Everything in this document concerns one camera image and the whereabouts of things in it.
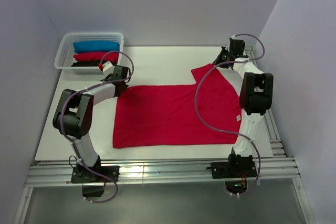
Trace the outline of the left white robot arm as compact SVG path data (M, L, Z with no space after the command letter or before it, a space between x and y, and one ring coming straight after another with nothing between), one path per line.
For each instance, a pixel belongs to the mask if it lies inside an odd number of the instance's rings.
M52 124L70 142L77 162L76 175L87 181L96 182L100 178L115 181L102 169L89 131L93 107L104 100L120 97L132 74L133 70L128 67L116 65L99 84L79 91L65 89L61 94Z

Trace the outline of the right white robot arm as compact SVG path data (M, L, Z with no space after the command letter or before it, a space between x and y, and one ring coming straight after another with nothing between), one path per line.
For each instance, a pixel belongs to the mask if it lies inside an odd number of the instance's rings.
M259 70L253 60L245 55L245 42L233 35L229 45L222 48L214 64L221 68L231 68L243 79L239 106L242 122L236 143L225 162L211 163L212 177L252 178L260 173L260 153L256 147L258 125L272 105L274 77Z

